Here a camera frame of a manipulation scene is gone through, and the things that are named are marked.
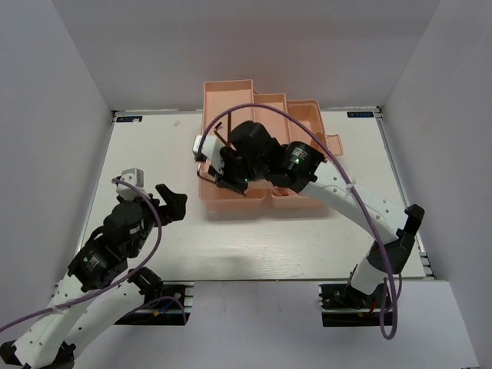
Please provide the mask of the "thin brown hex key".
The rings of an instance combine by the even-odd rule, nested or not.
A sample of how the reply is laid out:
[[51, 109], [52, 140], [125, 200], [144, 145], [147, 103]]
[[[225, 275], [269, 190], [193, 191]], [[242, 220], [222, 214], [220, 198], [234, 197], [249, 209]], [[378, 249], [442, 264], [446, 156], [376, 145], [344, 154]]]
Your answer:
[[206, 181], [207, 183], [216, 185], [216, 180], [213, 175], [210, 175], [208, 173], [208, 169], [211, 167], [211, 164], [209, 161], [205, 162], [198, 162], [197, 170], [196, 170], [196, 175], [198, 178], [202, 181]]

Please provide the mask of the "thick brown hex key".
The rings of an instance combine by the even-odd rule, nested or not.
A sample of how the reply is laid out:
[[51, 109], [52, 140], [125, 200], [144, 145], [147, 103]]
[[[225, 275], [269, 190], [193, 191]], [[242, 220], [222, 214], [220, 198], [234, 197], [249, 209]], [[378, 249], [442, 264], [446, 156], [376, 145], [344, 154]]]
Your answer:
[[214, 134], [227, 147], [227, 123], [218, 122], [214, 127]]

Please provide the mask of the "pink plastic toolbox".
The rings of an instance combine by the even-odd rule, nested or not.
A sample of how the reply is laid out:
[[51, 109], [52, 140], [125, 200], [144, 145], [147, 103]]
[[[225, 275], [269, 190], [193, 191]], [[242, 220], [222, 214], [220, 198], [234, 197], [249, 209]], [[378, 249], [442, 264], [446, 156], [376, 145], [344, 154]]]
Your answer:
[[251, 80], [204, 84], [202, 133], [194, 143], [200, 199], [209, 211], [319, 208], [298, 194], [314, 165], [338, 156], [338, 135], [326, 135], [315, 100], [259, 94]]

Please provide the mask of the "long brown hex key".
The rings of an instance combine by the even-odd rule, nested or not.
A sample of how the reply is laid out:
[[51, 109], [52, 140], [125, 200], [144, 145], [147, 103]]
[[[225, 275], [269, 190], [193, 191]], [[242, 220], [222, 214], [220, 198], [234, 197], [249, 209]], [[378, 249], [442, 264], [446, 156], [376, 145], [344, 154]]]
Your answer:
[[227, 146], [231, 148], [231, 123], [232, 123], [232, 112], [228, 112], [227, 115]]

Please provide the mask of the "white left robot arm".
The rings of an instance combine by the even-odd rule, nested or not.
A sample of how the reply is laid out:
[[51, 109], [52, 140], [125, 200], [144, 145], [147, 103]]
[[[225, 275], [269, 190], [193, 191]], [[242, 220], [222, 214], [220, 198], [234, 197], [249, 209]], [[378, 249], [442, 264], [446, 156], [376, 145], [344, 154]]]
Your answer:
[[184, 219], [188, 197], [165, 184], [160, 198], [136, 184], [116, 180], [118, 204], [89, 236], [59, 281], [47, 308], [31, 315], [35, 323], [1, 346], [1, 359], [20, 368], [72, 368], [75, 358], [120, 318], [153, 307], [165, 295], [159, 276], [136, 258], [152, 230]]

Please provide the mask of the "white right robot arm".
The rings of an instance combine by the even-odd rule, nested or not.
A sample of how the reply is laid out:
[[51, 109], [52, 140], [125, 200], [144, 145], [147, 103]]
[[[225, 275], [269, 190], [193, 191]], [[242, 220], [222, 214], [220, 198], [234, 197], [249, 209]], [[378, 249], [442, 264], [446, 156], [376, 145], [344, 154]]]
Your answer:
[[243, 193], [253, 181], [268, 181], [324, 203], [374, 237], [347, 285], [352, 304], [367, 305], [389, 273], [402, 272], [424, 218], [422, 207], [393, 205], [348, 184], [322, 152], [301, 141], [282, 145], [260, 123], [239, 124], [230, 142], [231, 147], [221, 149], [221, 180], [229, 188]]

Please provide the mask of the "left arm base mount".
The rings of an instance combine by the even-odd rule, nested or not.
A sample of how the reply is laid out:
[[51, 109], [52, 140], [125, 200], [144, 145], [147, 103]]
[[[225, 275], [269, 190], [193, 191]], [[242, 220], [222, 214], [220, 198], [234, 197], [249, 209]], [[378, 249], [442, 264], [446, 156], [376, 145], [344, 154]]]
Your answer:
[[115, 325], [185, 326], [193, 306], [193, 282], [164, 282], [159, 290], [147, 294], [137, 311], [127, 313]]

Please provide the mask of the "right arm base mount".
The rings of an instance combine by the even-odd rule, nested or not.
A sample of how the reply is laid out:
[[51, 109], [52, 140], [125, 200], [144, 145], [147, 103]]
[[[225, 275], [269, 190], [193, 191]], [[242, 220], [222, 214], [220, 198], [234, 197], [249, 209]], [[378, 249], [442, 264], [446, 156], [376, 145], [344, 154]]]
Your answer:
[[344, 283], [319, 284], [323, 327], [376, 327], [380, 325], [383, 285], [371, 295]]

